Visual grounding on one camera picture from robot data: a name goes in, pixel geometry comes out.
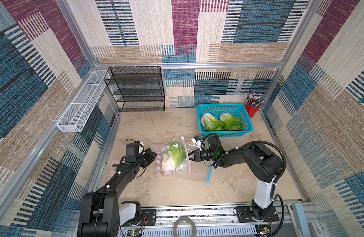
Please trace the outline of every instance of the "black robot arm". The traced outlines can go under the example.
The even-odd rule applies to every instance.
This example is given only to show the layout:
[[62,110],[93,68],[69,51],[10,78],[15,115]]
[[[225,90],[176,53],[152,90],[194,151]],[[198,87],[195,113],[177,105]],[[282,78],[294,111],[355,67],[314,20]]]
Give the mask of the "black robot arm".
[[[190,155],[194,154],[194,158],[190,158],[190,160],[212,160],[214,168],[248,164],[257,178],[256,194],[252,200],[252,217],[255,221],[263,221],[274,208],[276,183],[286,169],[286,160],[283,152],[268,141],[252,141],[241,147],[225,151],[217,134],[208,134],[203,138],[203,141],[206,139],[209,149],[194,150],[190,153]],[[282,159],[266,147],[265,144],[274,147]]]
[[[86,193],[82,198],[78,237],[117,236],[118,227],[123,222],[120,220],[118,197],[127,184],[136,177],[140,167],[146,168],[155,157],[156,153],[150,149],[144,151],[144,147],[139,142],[126,146],[126,156],[121,159],[115,175],[96,192]],[[138,202],[131,203],[136,205],[135,217],[131,220],[133,223],[138,222],[141,219],[141,206]]]

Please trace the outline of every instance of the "black wire rack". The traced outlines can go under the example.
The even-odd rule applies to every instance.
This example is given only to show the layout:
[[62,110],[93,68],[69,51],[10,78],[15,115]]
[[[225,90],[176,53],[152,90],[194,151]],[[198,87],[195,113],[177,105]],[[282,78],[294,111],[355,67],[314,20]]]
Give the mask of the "black wire rack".
[[120,111],[165,111],[161,67],[110,67],[107,74]]

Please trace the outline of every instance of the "tape roll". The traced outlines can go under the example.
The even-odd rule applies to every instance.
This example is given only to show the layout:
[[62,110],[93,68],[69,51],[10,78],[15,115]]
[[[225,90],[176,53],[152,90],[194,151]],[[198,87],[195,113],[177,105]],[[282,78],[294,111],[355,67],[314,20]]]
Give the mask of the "tape roll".
[[195,237],[196,235],[196,226],[195,226],[195,223],[193,220],[191,220],[189,217],[180,217],[175,223],[174,223],[174,226],[173,226],[173,236],[174,237],[178,237],[178,234],[177,234],[177,226],[183,222],[183,221],[186,221],[188,222],[191,227],[193,228],[193,233],[191,235],[191,237]]

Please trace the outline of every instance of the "concrete floor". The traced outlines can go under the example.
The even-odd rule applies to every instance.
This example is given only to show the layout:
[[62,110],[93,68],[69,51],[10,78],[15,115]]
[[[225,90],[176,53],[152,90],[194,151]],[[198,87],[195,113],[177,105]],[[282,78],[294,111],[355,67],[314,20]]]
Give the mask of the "concrete floor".
[[[255,140],[273,142],[260,113],[256,113],[251,120],[253,132],[240,137],[220,138],[224,149],[229,150]],[[165,112],[124,112],[108,165],[112,160],[119,160],[125,155],[125,140],[128,138],[143,141],[147,149],[151,144],[162,144],[178,136],[184,136],[188,141],[196,135],[200,135],[196,108],[166,108]],[[203,162],[193,162],[193,165],[193,171],[200,168],[207,170]],[[142,206],[165,206],[246,202],[251,201],[255,195],[256,178],[247,164],[213,169],[209,184],[175,176],[156,177],[155,166],[153,162],[140,178],[130,182],[119,201],[138,200]],[[106,169],[104,180],[108,173],[109,169]],[[277,193],[283,199],[301,198],[287,169],[278,181],[275,194]]]

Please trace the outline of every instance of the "plastic basket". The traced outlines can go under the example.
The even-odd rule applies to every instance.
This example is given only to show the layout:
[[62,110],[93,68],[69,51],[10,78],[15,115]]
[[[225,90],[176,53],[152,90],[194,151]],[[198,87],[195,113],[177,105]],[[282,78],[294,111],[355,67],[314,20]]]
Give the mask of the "plastic basket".
[[198,117],[199,131],[203,134],[210,134],[201,123],[203,114],[210,113],[215,118],[219,119],[222,113],[229,113],[233,116],[240,117],[243,121],[243,129],[241,131],[215,131],[218,136],[243,136],[248,132],[253,131],[252,121],[244,107],[240,103],[217,103],[217,104],[203,104],[196,107],[196,115]]

